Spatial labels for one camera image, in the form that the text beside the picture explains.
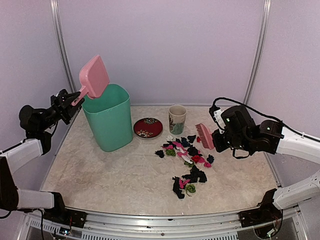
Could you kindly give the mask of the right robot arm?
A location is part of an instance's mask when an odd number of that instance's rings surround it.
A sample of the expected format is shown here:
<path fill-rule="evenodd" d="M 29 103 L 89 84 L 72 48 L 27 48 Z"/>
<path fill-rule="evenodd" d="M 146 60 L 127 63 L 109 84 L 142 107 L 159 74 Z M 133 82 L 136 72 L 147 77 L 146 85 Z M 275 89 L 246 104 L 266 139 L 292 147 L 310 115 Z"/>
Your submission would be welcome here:
<path fill-rule="evenodd" d="M 249 156 L 265 152 L 320 162 L 319 138 L 290 129 L 278 119 L 268 117 L 257 125 L 244 105 L 226 110 L 213 105 L 209 113 L 218 126 L 212 133 L 212 142 L 219 153 L 230 148 L 233 152 L 245 151 Z M 295 184 L 267 191 L 255 216 L 260 222 L 266 222 L 276 209 L 283 210 L 319 194 L 320 173 L 317 171 Z"/>

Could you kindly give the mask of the pink dustpan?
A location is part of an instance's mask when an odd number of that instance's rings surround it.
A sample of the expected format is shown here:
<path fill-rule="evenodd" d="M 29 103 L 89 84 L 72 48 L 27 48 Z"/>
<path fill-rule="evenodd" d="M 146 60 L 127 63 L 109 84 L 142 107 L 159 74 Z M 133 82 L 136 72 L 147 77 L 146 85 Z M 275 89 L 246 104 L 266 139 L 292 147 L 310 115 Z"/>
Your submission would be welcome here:
<path fill-rule="evenodd" d="M 85 96 L 90 99 L 100 98 L 110 83 L 110 79 L 100 55 L 94 56 L 80 71 L 79 96 L 72 102 L 76 106 Z"/>

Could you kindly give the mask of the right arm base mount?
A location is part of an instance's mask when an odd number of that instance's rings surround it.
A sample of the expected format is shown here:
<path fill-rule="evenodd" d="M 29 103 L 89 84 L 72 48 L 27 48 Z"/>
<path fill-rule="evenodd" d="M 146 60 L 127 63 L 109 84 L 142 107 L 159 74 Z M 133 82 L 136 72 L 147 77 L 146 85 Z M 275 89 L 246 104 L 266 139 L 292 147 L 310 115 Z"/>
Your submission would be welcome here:
<path fill-rule="evenodd" d="M 283 217 L 283 210 L 274 205 L 276 190 L 276 188 L 268 190 L 264 194 L 262 201 L 258 203 L 257 208 L 243 210 L 238 213 L 242 228 L 272 222 Z"/>

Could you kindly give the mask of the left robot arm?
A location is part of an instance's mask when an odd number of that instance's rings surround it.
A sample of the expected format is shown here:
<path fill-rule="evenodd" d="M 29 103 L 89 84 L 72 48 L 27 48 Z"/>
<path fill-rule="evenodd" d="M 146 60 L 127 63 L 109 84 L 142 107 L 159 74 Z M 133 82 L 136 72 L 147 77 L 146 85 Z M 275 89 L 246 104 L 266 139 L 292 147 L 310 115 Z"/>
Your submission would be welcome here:
<path fill-rule="evenodd" d="M 25 139 L 0 152 L 0 208 L 2 210 L 26 211 L 43 209 L 63 223 L 70 218 L 63 197 L 58 192 L 19 189 L 13 173 L 51 150 L 53 132 L 59 121 L 70 124 L 76 112 L 82 107 L 85 92 L 81 89 L 68 93 L 66 89 L 50 98 L 49 108 L 33 108 L 25 105 L 19 112 L 20 127 L 25 130 Z"/>

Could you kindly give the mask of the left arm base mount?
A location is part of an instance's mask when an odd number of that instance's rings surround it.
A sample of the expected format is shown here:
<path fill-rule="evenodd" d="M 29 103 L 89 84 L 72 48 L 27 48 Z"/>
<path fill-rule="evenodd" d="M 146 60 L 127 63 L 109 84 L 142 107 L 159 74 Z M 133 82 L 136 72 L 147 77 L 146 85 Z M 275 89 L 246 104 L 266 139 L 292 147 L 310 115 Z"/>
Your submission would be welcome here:
<path fill-rule="evenodd" d="M 53 194 L 54 205 L 52 208 L 44 209 L 44 219 L 69 227 L 83 229 L 87 219 L 87 213 L 66 208 L 63 197 L 59 192 L 50 193 Z"/>

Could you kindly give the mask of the pink hand brush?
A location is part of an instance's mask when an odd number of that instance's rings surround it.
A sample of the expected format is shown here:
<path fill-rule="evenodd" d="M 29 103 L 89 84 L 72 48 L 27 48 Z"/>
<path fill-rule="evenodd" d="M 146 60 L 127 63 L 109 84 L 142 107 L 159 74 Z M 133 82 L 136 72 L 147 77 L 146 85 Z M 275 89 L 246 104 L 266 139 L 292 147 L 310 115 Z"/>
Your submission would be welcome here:
<path fill-rule="evenodd" d="M 195 125 L 198 136 L 201 140 L 202 146 L 205 149 L 213 150 L 215 148 L 212 138 L 212 133 L 203 123 L 198 123 Z"/>

